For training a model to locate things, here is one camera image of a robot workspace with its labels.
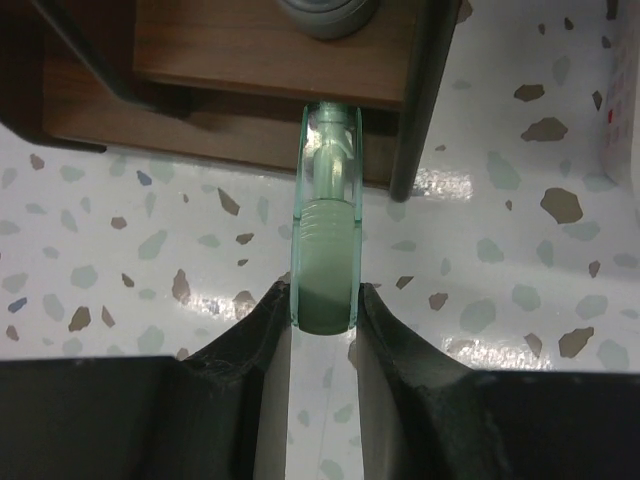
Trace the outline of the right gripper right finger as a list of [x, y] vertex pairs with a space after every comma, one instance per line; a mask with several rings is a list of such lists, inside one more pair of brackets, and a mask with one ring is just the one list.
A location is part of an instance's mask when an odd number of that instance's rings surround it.
[[474, 370], [359, 292], [368, 479], [635, 479], [635, 374]]

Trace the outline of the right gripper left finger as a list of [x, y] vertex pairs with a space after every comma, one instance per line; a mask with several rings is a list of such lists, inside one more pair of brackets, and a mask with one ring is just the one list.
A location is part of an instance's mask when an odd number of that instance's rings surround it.
[[189, 357], [1, 365], [5, 479], [281, 479], [289, 287]]

